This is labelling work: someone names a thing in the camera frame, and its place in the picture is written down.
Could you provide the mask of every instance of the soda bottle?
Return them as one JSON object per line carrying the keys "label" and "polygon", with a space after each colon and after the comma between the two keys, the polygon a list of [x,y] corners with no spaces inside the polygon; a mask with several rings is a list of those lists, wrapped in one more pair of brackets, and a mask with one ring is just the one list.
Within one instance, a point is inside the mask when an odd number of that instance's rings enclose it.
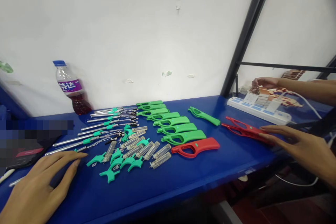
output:
{"label": "soda bottle", "polygon": [[87,114],[92,109],[84,99],[84,89],[76,75],[67,68],[64,61],[53,61],[56,70],[56,80],[66,96],[72,100],[72,107],[77,115]]}

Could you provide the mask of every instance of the bottle cap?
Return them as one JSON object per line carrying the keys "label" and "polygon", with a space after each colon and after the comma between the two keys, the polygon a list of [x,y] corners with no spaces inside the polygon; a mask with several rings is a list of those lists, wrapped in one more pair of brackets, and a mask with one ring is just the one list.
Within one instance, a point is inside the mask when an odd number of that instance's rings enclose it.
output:
{"label": "bottle cap", "polygon": [[52,61],[55,65],[55,67],[64,67],[66,66],[65,62],[64,61]]}

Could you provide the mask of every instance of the stack of boxes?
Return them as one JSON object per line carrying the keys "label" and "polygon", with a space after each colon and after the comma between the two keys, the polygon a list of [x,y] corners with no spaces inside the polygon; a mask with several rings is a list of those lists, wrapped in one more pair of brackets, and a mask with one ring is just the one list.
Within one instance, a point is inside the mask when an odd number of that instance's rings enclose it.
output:
{"label": "stack of boxes", "polygon": [[269,92],[268,92],[268,90],[266,88],[264,88],[264,87],[259,87],[258,95],[259,95],[259,97],[258,97],[258,99],[256,101],[256,104],[259,104],[261,106],[267,105],[268,99],[270,99],[270,97],[271,97],[270,94],[269,94]]}
{"label": "stack of boxes", "polygon": [[286,71],[282,75],[282,78],[292,79],[292,80],[298,80],[305,72],[306,71],[304,71],[304,70],[291,69],[289,71]]}

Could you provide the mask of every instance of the extension cord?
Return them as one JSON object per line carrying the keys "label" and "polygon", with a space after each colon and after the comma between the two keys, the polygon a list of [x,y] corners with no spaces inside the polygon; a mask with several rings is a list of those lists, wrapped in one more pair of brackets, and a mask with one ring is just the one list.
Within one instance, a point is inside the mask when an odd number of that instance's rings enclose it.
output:
{"label": "extension cord", "polygon": [[276,125],[286,125],[292,119],[292,116],[288,113],[276,110],[274,113],[267,111],[267,106],[262,106],[259,104],[248,104],[243,102],[243,99],[232,97],[227,101],[227,105],[264,119],[270,123]]}

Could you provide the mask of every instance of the hand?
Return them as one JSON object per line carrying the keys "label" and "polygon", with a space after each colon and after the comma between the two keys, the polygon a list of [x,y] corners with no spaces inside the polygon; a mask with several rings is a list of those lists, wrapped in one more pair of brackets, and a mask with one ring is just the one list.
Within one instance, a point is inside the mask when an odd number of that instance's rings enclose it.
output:
{"label": "hand", "polygon": [[297,143],[292,145],[273,135],[259,134],[281,146],[300,165],[336,188],[336,157],[323,138],[287,126],[269,125],[263,126],[261,129],[267,133],[280,134],[297,140]]}
{"label": "hand", "polygon": [[[65,199],[80,159],[86,156],[86,153],[69,151],[42,157],[13,188],[0,213],[0,223],[46,223]],[[51,179],[73,160],[76,161],[69,166],[59,185],[52,188]]]}
{"label": "hand", "polygon": [[279,78],[272,78],[272,77],[260,77],[254,79],[252,81],[252,88],[257,89],[259,86],[263,86],[267,89],[278,88]]}

